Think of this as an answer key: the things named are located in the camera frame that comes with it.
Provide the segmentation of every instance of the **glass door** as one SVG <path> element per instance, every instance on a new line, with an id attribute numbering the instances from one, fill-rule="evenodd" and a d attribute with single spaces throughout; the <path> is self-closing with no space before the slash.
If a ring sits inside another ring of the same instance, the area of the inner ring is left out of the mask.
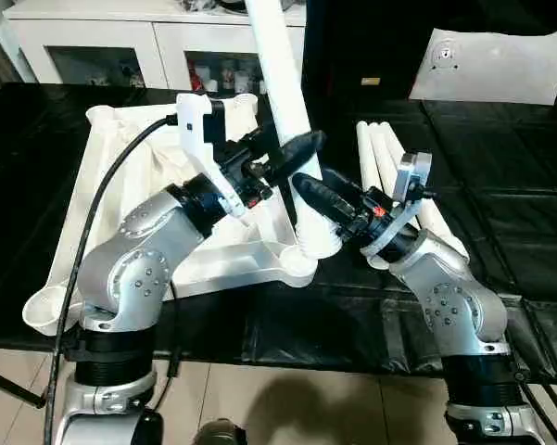
<path id="1" fill-rule="evenodd" d="M 146 86 L 132 48 L 47 46 L 45 49 L 63 83 Z"/>
<path id="2" fill-rule="evenodd" d="M 169 87 L 234 95 L 265 94 L 255 38 L 248 25 L 156 23 Z M 288 27 L 300 73 L 305 29 Z"/>
<path id="3" fill-rule="evenodd" d="M 11 20 L 40 83 L 167 88 L 152 25 L 106 20 Z"/>

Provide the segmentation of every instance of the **white tube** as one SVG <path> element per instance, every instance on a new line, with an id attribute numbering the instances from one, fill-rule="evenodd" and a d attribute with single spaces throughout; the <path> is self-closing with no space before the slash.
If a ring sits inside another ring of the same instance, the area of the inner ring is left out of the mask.
<path id="1" fill-rule="evenodd" d="M 309 117 L 300 89 L 292 48 L 286 33 L 280 0 L 246 0 L 247 13 L 255 35 L 261 72 L 268 89 L 272 115 L 280 145 L 310 130 Z M 314 155 L 298 172 L 322 178 L 319 160 Z M 312 259 L 336 254 L 342 241 L 336 226 L 309 207 L 290 186 L 297 212 L 297 238 L 303 253 Z"/>
<path id="2" fill-rule="evenodd" d="M 396 168 L 401 162 L 401 157 L 404 155 L 405 150 L 403 145 L 399 142 L 396 133 L 391 128 L 388 122 L 382 122 L 380 125 L 382 132 L 387 140 L 386 146 L 389 150 L 391 158 L 396 163 Z M 465 258 L 470 258 L 463 245 L 462 241 L 455 236 L 447 222 L 441 215 L 437 204 L 432 199 L 423 199 L 420 210 L 418 210 L 418 222 L 424 229 L 430 230 L 433 234 L 439 236 L 443 241 L 460 252 Z"/>
<path id="3" fill-rule="evenodd" d="M 393 131 L 393 128 L 391 128 L 391 125 L 389 125 L 389 122 L 381 122 L 379 126 L 385 135 L 389 156 L 391 156 L 397 169 L 401 163 L 401 157 L 404 156 L 405 153 L 404 147 L 399 142 L 399 139 Z"/>
<path id="4" fill-rule="evenodd" d="M 391 197 L 393 194 L 393 188 L 396 184 L 396 179 L 398 178 L 398 167 L 394 163 L 392 156 L 389 154 L 386 136 L 381 126 L 379 126 L 378 123 L 373 122 L 369 125 L 369 134 L 371 135 L 371 142 L 373 143 L 374 158 L 377 162 L 379 175 L 381 176 L 383 191 L 386 195 Z M 420 225 L 418 224 L 416 218 L 412 218 L 410 220 L 410 224 L 420 230 Z"/>
<path id="5" fill-rule="evenodd" d="M 369 125 L 365 121 L 356 124 L 356 136 L 359 142 L 359 160 L 361 161 L 361 180 L 362 190 L 367 190 L 372 186 L 383 190 L 381 178 L 374 160 L 371 136 L 369 135 Z"/>

